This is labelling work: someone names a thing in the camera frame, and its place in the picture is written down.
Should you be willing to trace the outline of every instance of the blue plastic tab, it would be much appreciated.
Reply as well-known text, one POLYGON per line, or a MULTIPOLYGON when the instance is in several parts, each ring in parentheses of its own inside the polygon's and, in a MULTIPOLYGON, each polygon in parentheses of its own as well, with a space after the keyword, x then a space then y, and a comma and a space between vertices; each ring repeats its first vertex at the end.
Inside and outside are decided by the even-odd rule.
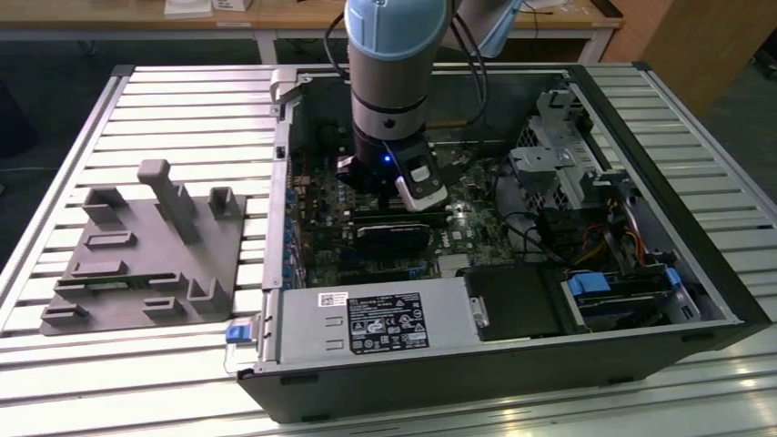
POLYGON ((580 283, 572 278, 567 281, 567 285, 570 286, 570 290, 572 291, 572 296, 579 296, 583 294, 583 287, 580 283))
POLYGON ((604 293, 612 290, 604 273, 580 273, 567 282, 572 295, 584 293, 604 293))
POLYGON ((683 279, 680 279, 680 273, 677 273, 677 270, 675 270, 675 268, 671 267, 669 269, 667 269, 664 274, 667 275, 667 279, 669 280, 669 283, 672 284, 672 288, 680 287, 683 285, 683 279))
POLYGON ((227 328, 227 344, 251 342, 252 342, 252 325, 235 325, 227 328))

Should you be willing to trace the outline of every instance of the metal extrusion rail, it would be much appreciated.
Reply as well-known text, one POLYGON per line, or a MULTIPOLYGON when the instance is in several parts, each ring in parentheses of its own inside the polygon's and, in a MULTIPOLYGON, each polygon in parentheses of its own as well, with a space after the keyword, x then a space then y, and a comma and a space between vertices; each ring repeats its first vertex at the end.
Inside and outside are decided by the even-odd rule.
MULTIPOLYGON (((135 166, 166 158, 192 196, 250 196, 236 315, 262 308, 272 66, 139 67, 115 76, 0 276, 0 434, 721 435, 777 427, 777 330, 647 380, 322 424, 279 425, 226 373, 226 324, 38 334, 87 215, 88 187, 151 198, 135 166)), ((777 318, 775 206, 658 77, 590 66, 607 97, 769 315, 777 318)), ((607 157, 615 151, 596 135, 607 157)))

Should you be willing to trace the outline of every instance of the floor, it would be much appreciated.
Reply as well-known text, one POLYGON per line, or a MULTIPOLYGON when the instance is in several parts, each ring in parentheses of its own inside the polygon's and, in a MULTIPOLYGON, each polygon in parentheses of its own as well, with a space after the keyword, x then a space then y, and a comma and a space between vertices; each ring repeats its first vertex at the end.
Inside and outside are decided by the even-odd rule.
MULTIPOLYGON (((280 62, 323 62, 320 46, 280 43, 280 62)), ((343 54, 339 45, 335 52, 343 54)), ((68 153, 115 65, 259 63, 250 41, 103 42, 86 57, 75 42, 0 43, 0 80, 38 128, 40 141, 20 156, 0 159, 0 267, 68 153), (39 168, 8 171, 14 168, 39 168)), ((704 119, 713 135, 760 186, 777 199, 777 81, 748 67, 704 119)))

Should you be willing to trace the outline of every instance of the metal case frame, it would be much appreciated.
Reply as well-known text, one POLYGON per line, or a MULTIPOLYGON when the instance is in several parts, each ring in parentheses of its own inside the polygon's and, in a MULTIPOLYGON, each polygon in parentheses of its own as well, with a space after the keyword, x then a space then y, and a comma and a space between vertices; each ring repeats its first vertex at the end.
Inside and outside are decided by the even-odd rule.
MULTIPOLYGON (((673 325, 661 329, 630 330, 627 334, 599 333, 520 345, 483 348, 458 354, 364 357, 354 362, 278 362, 283 336, 283 292, 268 290, 266 330, 260 362, 239 373, 239 384, 279 422, 311 422, 343 416, 416 408, 426 405, 475 401, 586 386, 636 381, 691 354, 719 350, 771 325, 713 241, 693 218, 635 133, 611 105, 583 66, 495 66, 492 70, 563 71, 567 81, 590 110, 595 124, 611 141, 654 212, 679 250, 711 292, 728 305, 727 320, 673 325)), ((460 67, 443 66, 439 74, 455 74, 460 67)), ((320 70, 299 70, 298 84, 320 70)), ((294 112, 295 101, 286 113, 294 112)), ((288 117, 282 123, 292 123, 288 117)), ((268 234, 272 239, 283 238, 268 234)), ((403 292, 412 292, 412 286, 403 292)))

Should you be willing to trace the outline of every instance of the blue drive bracket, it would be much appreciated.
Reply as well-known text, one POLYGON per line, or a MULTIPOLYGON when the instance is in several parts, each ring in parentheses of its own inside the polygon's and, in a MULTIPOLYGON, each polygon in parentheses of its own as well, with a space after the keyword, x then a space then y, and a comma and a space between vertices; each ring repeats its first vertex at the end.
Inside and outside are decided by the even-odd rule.
POLYGON ((604 273, 580 273, 567 281, 567 285, 572 291, 572 296, 611 291, 604 273))

